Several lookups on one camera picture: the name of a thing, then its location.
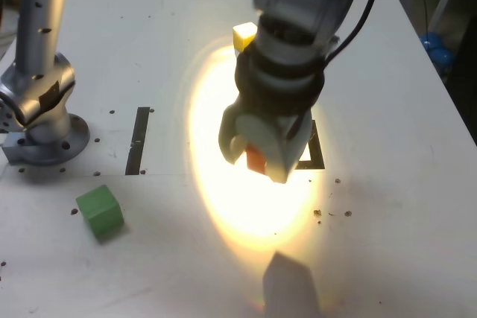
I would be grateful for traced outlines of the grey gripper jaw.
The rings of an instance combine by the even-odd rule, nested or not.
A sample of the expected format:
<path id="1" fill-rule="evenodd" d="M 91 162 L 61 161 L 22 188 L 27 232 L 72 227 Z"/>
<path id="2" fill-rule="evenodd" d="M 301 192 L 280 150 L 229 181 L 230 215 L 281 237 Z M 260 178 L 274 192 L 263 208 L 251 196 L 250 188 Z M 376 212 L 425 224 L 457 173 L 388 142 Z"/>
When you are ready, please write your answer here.
<path id="1" fill-rule="evenodd" d="M 231 104 L 223 113 L 218 134 L 218 143 L 225 160 L 234 165 L 245 151 L 247 141 L 236 129 L 236 119 L 241 114 L 241 104 Z"/>
<path id="2" fill-rule="evenodd" d="M 238 134 L 247 141 L 247 168 L 285 184 L 297 167 L 312 133 L 312 113 L 297 116 L 243 114 Z"/>

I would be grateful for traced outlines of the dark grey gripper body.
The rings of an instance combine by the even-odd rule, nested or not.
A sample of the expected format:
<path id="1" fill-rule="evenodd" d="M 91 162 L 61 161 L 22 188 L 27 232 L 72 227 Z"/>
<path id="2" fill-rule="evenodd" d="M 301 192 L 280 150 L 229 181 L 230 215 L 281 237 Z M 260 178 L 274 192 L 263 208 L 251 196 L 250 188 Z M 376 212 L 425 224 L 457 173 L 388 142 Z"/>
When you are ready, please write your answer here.
<path id="1" fill-rule="evenodd" d="M 311 109 L 323 86 L 324 79 L 314 79 L 297 92 L 279 92 L 248 80 L 237 80 L 237 89 L 245 106 L 272 115 L 298 115 Z"/>

